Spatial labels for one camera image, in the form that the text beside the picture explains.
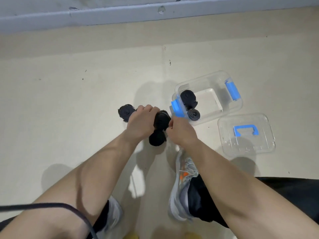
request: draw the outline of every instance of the clear plastic lid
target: clear plastic lid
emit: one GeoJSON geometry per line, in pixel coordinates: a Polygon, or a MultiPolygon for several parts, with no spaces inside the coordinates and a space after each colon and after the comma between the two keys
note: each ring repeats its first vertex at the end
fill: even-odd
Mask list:
{"type": "Polygon", "coordinates": [[[241,96],[228,73],[217,71],[178,84],[172,97],[172,114],[189,118],[181,93],[190,90],[196,96],[195,109],[200,113],[198,120],[189,120],[192,125],[201,124],[225,116],[242,108],[241,96]]]}
{"type": "Polygon", "coordinates": [[[226,116],[218,120],[222,148],[229,157],[268,153],[275,150],[275,138],[262,113],[226,116]]]}

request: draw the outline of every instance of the gray wall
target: gray wall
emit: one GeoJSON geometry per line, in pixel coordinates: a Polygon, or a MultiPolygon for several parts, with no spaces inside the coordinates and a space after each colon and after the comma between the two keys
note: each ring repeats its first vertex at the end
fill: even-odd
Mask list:
{"type": "Polygon", "coordinates": [[[172,1],[176,0],[0,0],[0,17],[67,11],[70,7],[90,9],[172,1]]]}

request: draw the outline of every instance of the floor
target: floor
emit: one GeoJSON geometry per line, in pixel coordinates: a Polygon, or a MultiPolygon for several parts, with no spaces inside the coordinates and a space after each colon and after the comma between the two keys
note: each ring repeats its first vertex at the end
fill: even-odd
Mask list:
{"type": "MultiPolygon", "coordinates": [[[[169,111],[176,84],[227,71],[268,116],[276,150],[229,158],[256,176],[319,179],[319,7],[71,27],[0,36],[0,203],[30,203],[122,132],[117,109],[169,111]]],[[[223,154],[217,120],[195,126],[223,154]]],[[[113,192],[125,216],[107,238],[232,239],[230,230],[167,215],[175,145],[140,144],[113,192]],[[139,185],[132,190],[132,182],[139,185]]],[[[17,213],[0,215],[0,220],[17,213]]]]}

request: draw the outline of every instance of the sneaker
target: sneaker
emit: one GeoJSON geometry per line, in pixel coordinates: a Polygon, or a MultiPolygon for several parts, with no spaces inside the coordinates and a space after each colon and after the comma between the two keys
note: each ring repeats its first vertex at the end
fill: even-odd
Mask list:
{"type": "Polygon", "coordinates": [[[180,200],[180,194],[185,186],[188,186],[193,177],[198,176],[198,170],[191,157],[184,158],[184,150],[179,150],[176,158],[176,180],[168,203],[168,213],[179,221],[192,220],[189,213],[180,200]]]}
{"type": "Polygon", "coordinates": [[[113,229],[123,217],[123,210],[113,196],[110,196],[107,204],[108,209],[106,206],[103,208],[93,226],[99,239],[104,239],[106,232],[113,229]]]}

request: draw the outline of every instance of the shoelace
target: shoelace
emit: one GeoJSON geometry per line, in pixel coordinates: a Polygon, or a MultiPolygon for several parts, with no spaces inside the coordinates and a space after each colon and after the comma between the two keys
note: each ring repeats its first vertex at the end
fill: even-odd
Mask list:
{"type": "Polygon", "coordinates": [[[198,176],[198,170],[193,162],[193,160],[188,157],[185,161],[186,163],[186,171],[180,170],[180,172],[186,172],[188,175],[185,177],[186,180],[191,180],[193,177],[198,176]]]}

